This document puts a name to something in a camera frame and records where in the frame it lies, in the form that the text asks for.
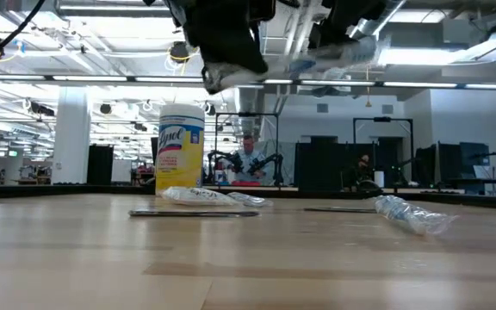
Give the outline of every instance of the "white pillar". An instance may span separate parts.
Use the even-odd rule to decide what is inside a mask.
[[[91,105],[85,87],[61,87],[53,175],[55,183],[85,183],[90,151]]]
[[[5,159],[5,185],[17,185],[21,179],[24,149],[10,148]]]

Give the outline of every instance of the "white lid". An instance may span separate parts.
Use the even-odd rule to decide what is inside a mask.
[[[160,109],[160,117],[167,115],[184,115],[204,120],[204,110],[192,104],[166,104]]]

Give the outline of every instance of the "yellow label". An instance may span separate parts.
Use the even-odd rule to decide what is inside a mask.
[[[203,154],[203,123],[200,127],[161,121],[156,169],[157,193],[171,186],[202,186]]]

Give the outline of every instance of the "person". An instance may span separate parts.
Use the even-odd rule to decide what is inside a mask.
[[[367,154],[363,154],[359,158],[359,161],[357,162],[357,167],[356,167],[356,176],[357,176],[358,182],[373,179],[373,170],[370,167],[369,160],[370,160],[370,157]]]
[[[240,182],[260,182],[262,178],[267,175],[267,171],[265,168],[262,170],[257,170],[253,175],[248,173],[248,170],[253,164],[254,159],[259,161],[265,160],[265,156],[258,150],[254,149],[254,137],[247,134],[242,139],[242,150],[238,150],[237,154],[240,156],[242,160],[242,171],[236,171],[232,164],[228,165],[228,168],[232,170],[232,172],[236,173],[236,180]]]
[[[370,166],[370,157],[368,154],[363,154],[361,155],[358,160],[357,164],[355,164],[348,175],[348,184],[350,185],[350,188],[346,188],[344,190],[348,191],[349,189],[352,192],[357,191],[357,186],[359,185],[360,182],[362,181],[372,181],[373,179],[373,169]]]

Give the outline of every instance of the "table surface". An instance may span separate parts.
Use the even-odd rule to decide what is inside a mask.
[[[378,214],[302,211],[368,201],[274,202],[197,219],[127,216],[161,204],[150,196],[0,200],[0,309],[496,308],[496,210],[418,202],[460,215],[425,238]]]

